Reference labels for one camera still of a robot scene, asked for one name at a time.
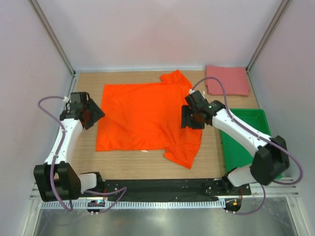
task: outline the gray floor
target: gray floor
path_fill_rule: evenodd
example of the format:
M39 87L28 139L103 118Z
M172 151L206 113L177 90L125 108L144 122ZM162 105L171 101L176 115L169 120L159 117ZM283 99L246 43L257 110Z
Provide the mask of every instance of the gray floor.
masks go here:
M243 199L241 211L258 207L261 199ZM269 198L250 216L223 209L115 210L83 216L86 210L65 213L41 210L35 236L297 236L285 198Z

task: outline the folded cloth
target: folded cloth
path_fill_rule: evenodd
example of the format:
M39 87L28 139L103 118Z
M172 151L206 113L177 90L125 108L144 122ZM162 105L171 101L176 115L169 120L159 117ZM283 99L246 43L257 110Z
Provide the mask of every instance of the folded cloth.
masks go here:
M217 77L224 85L227 95L248 96L250 93L246 69L244 67L206 66L206 77ZM221 86L217 81L205 81L208 94L223 95Z
M181 128L192 85L179 70L160 78L161 83L105 85L96 151L165 149L166 158L192 167L202 130Z

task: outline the orange fabric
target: orange fabric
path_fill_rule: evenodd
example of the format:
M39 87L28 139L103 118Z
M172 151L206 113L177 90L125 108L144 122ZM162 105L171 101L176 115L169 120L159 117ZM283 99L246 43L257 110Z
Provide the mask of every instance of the orange fabric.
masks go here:
M202 130L181 129L182 105L191 83L179 71L161 83L105 85L96 151L165 149L169 160L191 168Z

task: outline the pink towel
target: pink towel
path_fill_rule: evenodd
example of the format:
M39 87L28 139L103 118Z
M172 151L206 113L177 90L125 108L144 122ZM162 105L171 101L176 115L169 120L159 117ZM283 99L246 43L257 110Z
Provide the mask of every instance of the pink towel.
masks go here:
M206 66L207 77L217 77L222 81L226 95L248 96L250 93L246 69L243 67ZM208 94L223 95L220 85L215 80L206 80Z

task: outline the green plastic container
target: green plastic container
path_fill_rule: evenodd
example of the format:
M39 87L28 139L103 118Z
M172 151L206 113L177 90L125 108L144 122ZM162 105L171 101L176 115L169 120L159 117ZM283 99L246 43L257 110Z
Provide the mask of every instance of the green plastic container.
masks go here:
M271 135L265 112L262 109L231 109L231 112L258 131ZM252 163L253 157L242 145L223 131L220 133L227 172Z

